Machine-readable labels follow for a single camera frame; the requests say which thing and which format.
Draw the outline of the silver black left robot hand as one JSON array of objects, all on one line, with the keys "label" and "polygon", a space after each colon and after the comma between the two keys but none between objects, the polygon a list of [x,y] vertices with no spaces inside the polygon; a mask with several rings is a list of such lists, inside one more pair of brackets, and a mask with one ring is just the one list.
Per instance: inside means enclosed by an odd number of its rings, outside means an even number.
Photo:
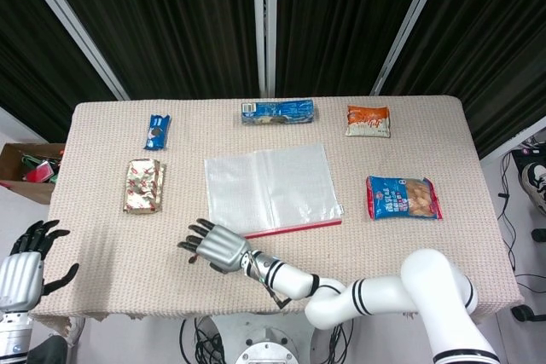
[{"label": "silver black left robot hand", "polygon": [[1,311],[6,314],[29,312],[42,297],[67,286],[76,276],[79,264],[73,264],[60,279],[44,282],[44,261],[53,243],[70,234],[52,230],[59,220],[37,221],[13,244],[1,263]]}]

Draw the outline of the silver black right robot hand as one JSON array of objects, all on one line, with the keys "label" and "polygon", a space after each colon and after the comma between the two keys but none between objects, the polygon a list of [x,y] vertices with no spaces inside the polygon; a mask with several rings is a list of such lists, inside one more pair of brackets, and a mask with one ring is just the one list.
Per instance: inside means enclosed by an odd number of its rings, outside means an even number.
[{"label": "silver black right robot hand", "polygon": [[252,250],[244,237],[203,218],[198,218],[188,229],[194,234],[180,241],[177,247],[203,257],[212,269],[223,274],[241,270],[244,256]]}]

